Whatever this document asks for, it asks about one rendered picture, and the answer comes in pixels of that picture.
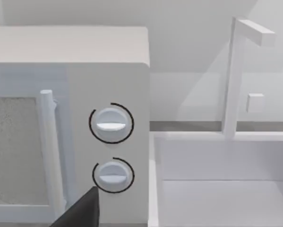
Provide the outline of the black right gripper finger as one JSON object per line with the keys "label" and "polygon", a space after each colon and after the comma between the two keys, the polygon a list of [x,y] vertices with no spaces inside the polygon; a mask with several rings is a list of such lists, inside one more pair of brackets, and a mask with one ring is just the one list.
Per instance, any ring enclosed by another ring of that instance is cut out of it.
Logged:
{"label": "black right gripper finger", "polygon": [[49,227],[99,227],[99,190],[93,186]]}

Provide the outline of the small white microwave knob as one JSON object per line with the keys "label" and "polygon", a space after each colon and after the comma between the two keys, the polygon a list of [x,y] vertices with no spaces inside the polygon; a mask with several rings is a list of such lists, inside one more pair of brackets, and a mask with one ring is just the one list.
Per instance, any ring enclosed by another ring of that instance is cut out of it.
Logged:
{"label": "small white microwave knob", "polygon": [[119,162],[107,162],[97,170],[97,181],[107,191],[124,189],[129,180],[128,169]]}

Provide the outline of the large white microwave knob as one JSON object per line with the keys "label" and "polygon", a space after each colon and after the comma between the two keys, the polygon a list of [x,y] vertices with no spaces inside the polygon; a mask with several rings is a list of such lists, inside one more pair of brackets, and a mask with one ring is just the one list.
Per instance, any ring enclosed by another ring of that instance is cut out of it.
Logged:
{"label": "large white microwave knob", "polygon": [[115,141],[125,137],[128,123],[128,118],[122,110],[108,107],[95,114],[92,126],[101,139]]}

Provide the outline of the microwave oven door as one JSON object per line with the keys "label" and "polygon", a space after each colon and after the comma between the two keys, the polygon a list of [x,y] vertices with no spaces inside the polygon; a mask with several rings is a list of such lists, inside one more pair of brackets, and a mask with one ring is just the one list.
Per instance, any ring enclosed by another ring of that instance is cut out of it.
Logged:
{"label": "microwave oven door", "polygon": [[0,223],[57,219],[45,170],[40,91],[53,93],[59,134],[56,110],[66,89],[62,66],[0,65]]}

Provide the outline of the pale microwave oven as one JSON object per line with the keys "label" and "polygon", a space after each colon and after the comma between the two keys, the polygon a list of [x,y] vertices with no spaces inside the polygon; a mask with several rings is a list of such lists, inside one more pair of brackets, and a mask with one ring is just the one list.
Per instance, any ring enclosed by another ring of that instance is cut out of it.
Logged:
{"label": "pale microwave oven", "polygon": [[[96,186],[99,227],[148,227],[147,29],[0,26],[0,65],[12,64],[49,64],[65,69],[66,94],[56,110],[65,212]],[[128,118],[127,132],[120,140],[103,140],[93,129],[95,114],[108,107],[122,110]],[[128,183],[120,191],[107,191],[97,181],[99,166],[111,161],[122,163],[129,171]],[[0,226],[37,227],[52,223]]]}

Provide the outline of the white sink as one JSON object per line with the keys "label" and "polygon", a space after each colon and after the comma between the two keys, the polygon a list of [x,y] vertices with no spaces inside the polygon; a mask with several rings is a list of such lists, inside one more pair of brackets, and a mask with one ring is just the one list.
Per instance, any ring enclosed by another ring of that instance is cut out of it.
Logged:
{"label": "white sink", "polygon": [[151,132],[149,227],[283,227],[283,132]]}

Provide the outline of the tall white tap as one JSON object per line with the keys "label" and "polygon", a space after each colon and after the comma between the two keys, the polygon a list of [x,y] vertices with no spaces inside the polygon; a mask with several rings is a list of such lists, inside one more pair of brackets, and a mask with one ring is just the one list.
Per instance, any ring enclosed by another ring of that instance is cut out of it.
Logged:
{"label": "tall white tap", "polygon": [[247,39],[257,46],[272,47],[275,44],[276,33],[250,19],[232,18],[222,119],[222,133],[226,140],[234,139],[236,134],[244,48]]}

